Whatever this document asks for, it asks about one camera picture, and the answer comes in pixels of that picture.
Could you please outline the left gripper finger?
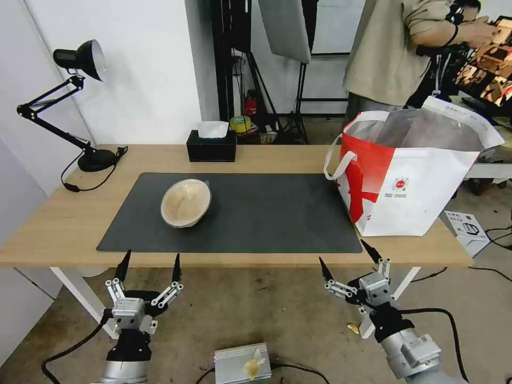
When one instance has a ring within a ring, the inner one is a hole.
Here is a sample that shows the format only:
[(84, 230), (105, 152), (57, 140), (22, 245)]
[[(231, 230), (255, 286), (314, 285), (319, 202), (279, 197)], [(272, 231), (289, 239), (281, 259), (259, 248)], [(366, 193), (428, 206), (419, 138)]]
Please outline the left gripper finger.
[(129, 268), (132, 250), (128, 249), (122, 261), (117, 265), (114, 278), (105, 281), (105, 286), (112, 300), (113, 306), (120, 300), (125, 298), (124, 281)]
[(165, 288), (156, 298), (151, 301), (153, 307), (163, 309), (169, 305), (183, 290), (184, 285), (181, 283), (182, 270), (180, 265), (180, 253), (176, 255), (172, 270), (171, 284)]

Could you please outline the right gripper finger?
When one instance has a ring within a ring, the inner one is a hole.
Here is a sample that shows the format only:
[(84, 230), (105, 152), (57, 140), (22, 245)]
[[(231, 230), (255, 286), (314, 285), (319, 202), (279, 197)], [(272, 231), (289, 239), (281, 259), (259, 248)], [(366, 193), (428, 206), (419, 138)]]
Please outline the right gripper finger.
[(384, 278), (389, 279), (391, 260), (389, 258), (382, 258), (380, 253), (374, 247), (370, 246), (366, 241), (361, 239), (360, 242), (373, 262), (377, 265), (377, 272), (380, 273)]
[(358, 301), (358, 288), (353, 283), (343, 283), (336, 280), (324, 260), (321, 257), (318, 259), (321, 266), (321, 273), (325, 280), (325, 290), (338, 298), (344, 299), (345, 301)]

